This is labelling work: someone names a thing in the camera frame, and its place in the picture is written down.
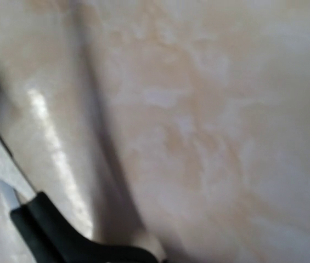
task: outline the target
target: scissors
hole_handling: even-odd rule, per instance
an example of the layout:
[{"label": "scissors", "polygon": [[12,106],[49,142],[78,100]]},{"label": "scissors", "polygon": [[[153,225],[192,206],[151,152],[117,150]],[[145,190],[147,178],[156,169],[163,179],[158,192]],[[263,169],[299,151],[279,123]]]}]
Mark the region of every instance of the scissors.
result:
[{"label": "scissors", "polygon": [[[35,192],[1,138],[0,189],[11,208],[10,218],[37,263],[160,263],[145,249],[103,245],[78,233],[44,192]],[[17,192],[26,203],[20,203]]]}]

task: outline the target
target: black scissor handle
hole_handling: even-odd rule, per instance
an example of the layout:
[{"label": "black scissor handle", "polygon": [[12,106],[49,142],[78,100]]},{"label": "black scissor handle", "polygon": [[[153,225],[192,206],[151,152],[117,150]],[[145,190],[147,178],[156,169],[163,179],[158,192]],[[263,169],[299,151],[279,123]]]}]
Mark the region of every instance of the black scissor handle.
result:
[{"label": "black scissor handle", "polygon": [[11,211],[10,216],[37,263],[159,263],[142,248],[88,240],[67,222],[43,192]]}]

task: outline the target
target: marble surface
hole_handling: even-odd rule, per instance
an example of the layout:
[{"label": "marble surface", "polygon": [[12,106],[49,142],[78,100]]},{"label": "marble surface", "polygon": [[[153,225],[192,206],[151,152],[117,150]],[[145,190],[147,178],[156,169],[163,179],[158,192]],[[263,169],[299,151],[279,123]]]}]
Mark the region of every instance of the marble surface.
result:
[{"label": "marble surface", "polygon": [[[310,262],[310,1],[82,13],[86,43],[67,1],[0,0],[0,133],[36,188],[88,238],[147,229],[171,262]],[[83,45],[124,171],[104,165]],[[33,262],[5,209],[0,262]]]}]

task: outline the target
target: beige marble countertop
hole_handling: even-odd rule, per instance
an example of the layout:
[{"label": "beige marble countertop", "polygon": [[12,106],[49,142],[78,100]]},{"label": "beige marble countertop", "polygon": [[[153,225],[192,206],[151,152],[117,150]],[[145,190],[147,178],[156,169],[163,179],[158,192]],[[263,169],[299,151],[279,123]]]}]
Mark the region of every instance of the beige marble countertop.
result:
[{"label": "beige marble countertop", "polygon": [[[37,189],[88,238],[145,227],[174,263],[310,262],[310,1],[82,10],[123,177],[102,165],[67,1],[0,0],[0,133]],[[6,209],[0,262],[33,262]]]}]

